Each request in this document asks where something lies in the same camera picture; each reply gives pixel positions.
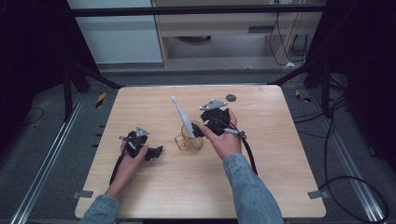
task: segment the hand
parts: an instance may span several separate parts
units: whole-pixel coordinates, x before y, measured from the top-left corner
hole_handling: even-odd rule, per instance
[[[230,115],[230,123],[236,127],[236,117],[233,114],[233,111],[229,109]],[[228,155],[233,153],[241,153],[241,139],[239,139],[235,134],[232,133],[223,133],[220,136],[215,135],[208,127],[205,125],[200,125],[199,128],[201,132],[209,139],[212,146],[215,148],[219,157],[224,160]]]
[[[125,141],[122,141],[121,151],[125,147]],[[131,182],[134,174],[140,167],[140,162],[145,158],[148,153],[149,147],[143,146],[136,157],[132,158],[129,153],[126,153],[120,163],[119,169],[117,170],[116,177],[113,183],[108,188],[106,195],[121,201],[122,194]]]

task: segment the light wood tabletop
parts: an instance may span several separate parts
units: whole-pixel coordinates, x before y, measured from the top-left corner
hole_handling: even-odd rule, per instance
[[[227,102],[233,94],[236,101]],[[318,190],[304,149],[278,86],[165,86],[120,89],[97,149],[76,216],[108,188],[120,155],[120,136],[140,126],[150,147],[163,146],[160,158],[143,161],[122,201],[121,218],[235,218],[233,195],[222,161],[204,138],[199,151],[180,151],[175,137],[182,122],[172,96],[190,120],[200,119],[199,107],[212,99],[225,101],[245,131],[258,174],[274,194],[283,217],[323,217],[323,201],[307,192]]]

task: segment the person's left hand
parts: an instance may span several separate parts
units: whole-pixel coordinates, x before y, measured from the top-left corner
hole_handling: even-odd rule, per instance
[[[121,151],[125,147],[125,141],[122,141]],[[116,177],[108,188],[106,195],[121,201],[122,194],[131,182],[134,174],[140,167],[140,162],[145,158],[149,146],[143,146],[136,157],[132,158],[129,153],[126,153],[120,163],[119,169],[117,170]]]

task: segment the denim sleeve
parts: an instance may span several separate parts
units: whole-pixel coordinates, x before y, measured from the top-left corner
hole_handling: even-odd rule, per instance
[[[120,210],[120,202],[107,196],[99,195],[79,221],[82,224],[114,223]]]
[[[284,223],[274,196],[241,153],[227,156],[223,167],[233,189],[239,224]]]

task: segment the gray carpet floor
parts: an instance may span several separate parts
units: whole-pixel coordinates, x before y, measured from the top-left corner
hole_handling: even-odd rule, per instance
[[[289,71],[290,68],[279,66],[257,69],[251,67],[234,67],[232,69],[206,67],[196,70],[182,68],[179,71],[169,69],[133,73],[104,73],[104,75],[126,86],[264,84],[284,76]],[[303,77],[297,77],[282,87],[293,117],[318,113],[318,107],[314,103],[304,102],[295,95],[295,90],[305,92],[309,97],[313,97],[312,94],[319,92],[319,88],[305,91],[301,82]],[[40,220],[36,223],[77,221],[74,215],[77,200],[71,196],[74,191],[83,188],[96,147],[100,142],[98,135],[102,133],[103,125],[106,125],[117,95],[117,90],[112,90],[93,79],[88,78],[88,80],[91,84],[88,93],[74,91],[75,99],[78,94],[84,94],[82,108],[29,216],[32,221]],[[106,92],[106,99],[101,108],[95,108],[98,96],[103,91]],[[340,92],[332,91],[333,99],[339,95],[341,95]],[[3,221],[0,223],[7,223],[15,213],[61,128],[64,119],[63,87],[56,86],[39,93],[32,103],[32,108],[35,109],[32,109],[27,115],[25,124],[20,127],[18,134],[10,144],[12,153],[8,158],[1,160],[0,220]],[[396,174],[391,171],[383,158],[370,155],[359,125],[353,115],[348,112],[347,106],[341,107],[335,112],[334,123],[336,131],[342,136],[352,160],[356,163],[364,179],[373,184],[386,199],[390,209],[388,223],[396,223]],[[327,127],[323,119],[318,118],[296,124],[296,128],[299,131],[314,177],[318,185],[321,185],[324,182],[324,136],[328,131]],[[328,172],[329,177],[347,174],[332,142],[328,148]],[[336,182],[332,185],[332,191],[343,206],[359,217],[367,219],[363,206],[349,180]],[[325,217],[289,219],[288,222],[361,223],[342,211],[332,198],[323,201],[327,209]],[[191,223],[191,220],[186,220],[183,223]]]

